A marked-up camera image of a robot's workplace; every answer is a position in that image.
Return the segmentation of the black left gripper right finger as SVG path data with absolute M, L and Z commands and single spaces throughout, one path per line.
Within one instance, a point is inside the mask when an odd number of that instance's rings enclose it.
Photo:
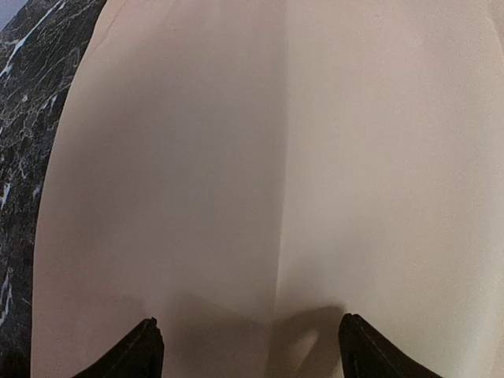
M 345 378 L 437 378 L 358 314 L 343 316 L 339 349 Z

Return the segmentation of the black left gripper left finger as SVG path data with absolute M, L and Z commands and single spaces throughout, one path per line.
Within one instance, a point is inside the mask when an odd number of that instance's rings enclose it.
M 154 317 L 125 337 L 75 378 L 161 378 L 165 344 Z

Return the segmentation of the peach green wrapping paper sheet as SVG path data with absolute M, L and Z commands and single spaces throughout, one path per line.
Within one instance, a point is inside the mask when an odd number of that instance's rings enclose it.
M 165 377 L 340 377 L 356 313 L 503 374 L 500 1 L 108 1 L 35 241 L 31 374 L 157 319 Z

